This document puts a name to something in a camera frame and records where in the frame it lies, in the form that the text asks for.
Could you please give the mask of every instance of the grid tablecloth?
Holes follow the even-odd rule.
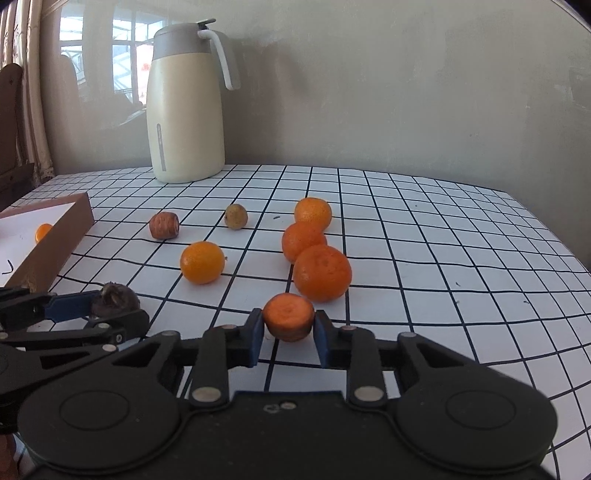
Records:
[[[534,385],[559,418],[543,465],[563,480],[591,472],[591,275],[510,195],[344,168],[238,165],[187,184],[161,183],[150,168],[63,175],[15,206],[78,192],[88,192],[96,223],[52,291],[127,284],[150,314],[150,334],[174,329],[184,338],[213,325],[241,325],[273,295],[297,293],[281,234],[296,201],[326,199],[333,209],[328,242],[349,257],[353,283],[342,298],[316,307],[378,338],[415,331]],[[240,231],[222,220],[233,202],[249,212]],[[162,209],[181,222],[178,238],[165,242],[153,240],[147,226]],[[186,245],[204,239],[228,260],[220,279],[193,286],[178,259]],[[389,396],[399,396],[393,373],[385,376]],[[344,390],[345,372],[319,368],[311,337],[289,344],[266,333],[258,366],[233,369],[230,387]]]

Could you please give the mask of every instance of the window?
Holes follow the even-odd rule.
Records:
[[[154,34],[166,25],[156,15],[115,8],[113,15],[113,89],[130,102],[146,103]]]
[[[82,63],[82,25],[83,15],[75,8],[65,9],[60,19],[60,49],[73,63],[78,85],[85,81]]]

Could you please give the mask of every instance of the metal rivet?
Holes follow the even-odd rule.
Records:
[[[215,387],[199,387],[193,390],[191,396],[200,402],[211,403],[221,398],[222,392]]]
[[[353,395],[355,395],[357,400],[373,402],[381,400],[384,396],[384,391],[381,388],[368,385],[366,387],[359,387]]]
[[[276,403],[270,403],[262,408],[267,413],[279,413],[280,406]]]
[[[292,401],[284,401],[281,402],[280,407],[283,408],[283,410],[295,410],[297,405]]]

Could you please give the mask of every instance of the cut carrot piece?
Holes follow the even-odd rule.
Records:
[[[312,330],[314,306],[299,295],[280,293],[267,302],[262,317],[275,338],[297,342]]]

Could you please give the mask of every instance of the tangerine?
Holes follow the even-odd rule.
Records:
[[[316,222],[324,232],[332,221],[332,208],[326,200],[306,197],[296,204],[294,217],[296,222]]]
[[[180,267],[189,282],[203,285],[217,279],[226,265],[226,258],[216,244],[196,242],[181,254]]]
[[[296,222],[283,232],[281,250],[290,263],[312,245],[326,245],[326,237],[320,226],[314,222]]]
[[[297,342],[308,336],[314,323],[314,306],[294,293],[280,293],[262,310],[269,333],[284,342]]]
[[[50,223],[42,223],[41,225],[39,225],[39,227],[37,228],[37,231],[35,232],[35,243],[38,244],[41,239],[47,235],[47,233],[49,232],[49,230],[51,230],[52,225]]]
[[[347,257],[328,245],[307,248],[294,264],[294,284],[311,301],[338,299],[351,285],[352,277]]]

